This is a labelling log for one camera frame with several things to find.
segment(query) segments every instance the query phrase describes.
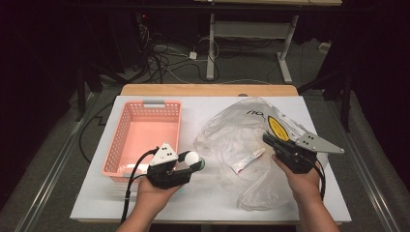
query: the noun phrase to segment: plastic bag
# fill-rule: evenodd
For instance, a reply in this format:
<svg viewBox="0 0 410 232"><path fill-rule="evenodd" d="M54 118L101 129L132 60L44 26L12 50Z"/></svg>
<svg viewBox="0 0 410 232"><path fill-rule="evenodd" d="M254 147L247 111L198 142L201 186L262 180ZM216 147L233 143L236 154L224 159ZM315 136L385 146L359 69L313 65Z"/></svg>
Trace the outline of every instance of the plastic bag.
<svg viewBox="0 0 410 232"><path fill-rule="evenodd" d="M272 118L292 130L292 139L306 131L268 102L248 98L212 118L193 142L201 155L217 158L222 186L239 187L237 206L247 211L278 208L293 199L284 173L271 159L274 150L262 140L265 131L272 131ZM232 170L232 164L262 148L266 152L240 173Z"/></svg>

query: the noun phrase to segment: white tabletop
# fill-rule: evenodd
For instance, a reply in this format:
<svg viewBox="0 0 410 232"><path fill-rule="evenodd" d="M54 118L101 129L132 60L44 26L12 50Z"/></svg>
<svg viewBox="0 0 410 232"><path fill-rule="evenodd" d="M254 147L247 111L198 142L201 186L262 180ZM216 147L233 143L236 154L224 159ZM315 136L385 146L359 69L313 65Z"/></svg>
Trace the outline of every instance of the white tabletop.
<svg viewBox="0 0 410 232"><path fill-rule="evenodd" d="M113 182L109 177L102 174L102 168L121 110L126 101L181 101L182 120L178 149L178 153L181 153L194 151L193 140L212 117L229 105L245 98L117 97L70 218L80 221L110 221L120 220L121 218L127 184ZM262 99L272 103L288 117L304 125L308 131L315 132L302 97L263 97ZM155 218L155 222L290 224L299 221L297 205L293 200L269 211L248 212L238 209L236 206L238 192L228 190L219 183L219 166L216 159L214 157L202 158L206 161L205 168L192 174L190 182L172 196L167 206ZM327 187L324 202L326 207L335 221L351 221L332 167L329 164L325 168L325 173ZM130 202L129 212L134 204L136 186L137 184L132 186L132 201Z"/></svg>

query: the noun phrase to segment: person's right arm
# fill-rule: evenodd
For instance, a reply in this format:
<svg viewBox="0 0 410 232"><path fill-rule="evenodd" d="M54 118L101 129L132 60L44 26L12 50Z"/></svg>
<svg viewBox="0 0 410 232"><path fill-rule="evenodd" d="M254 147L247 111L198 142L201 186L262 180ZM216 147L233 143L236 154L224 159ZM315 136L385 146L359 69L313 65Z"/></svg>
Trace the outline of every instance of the person's right arm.
<svg viewBox="0 0 410 232"><path fill-rule="evenodd" d="M294 174L275 155L272 159L283 170L287 177L293 197L299 208L299 218L304 232L339 231L335 221L329 214L319 192L319 175L314 169L308 174Z"/></svg>

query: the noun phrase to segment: basket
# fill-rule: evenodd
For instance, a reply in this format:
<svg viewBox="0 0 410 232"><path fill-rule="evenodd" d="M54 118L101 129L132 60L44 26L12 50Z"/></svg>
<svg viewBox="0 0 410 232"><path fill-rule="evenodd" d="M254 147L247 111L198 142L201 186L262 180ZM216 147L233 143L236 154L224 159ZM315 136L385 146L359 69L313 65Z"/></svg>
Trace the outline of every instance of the basket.
<svg viewBox="0 0 410 232"><path fill-rule="evenodd" d="M168 143L178 151L181 123L179 101L127 101L105 158L102 174L115 182L127 182L139 158L149 150ZM149 157L135 175L148 168Z"/></svg>

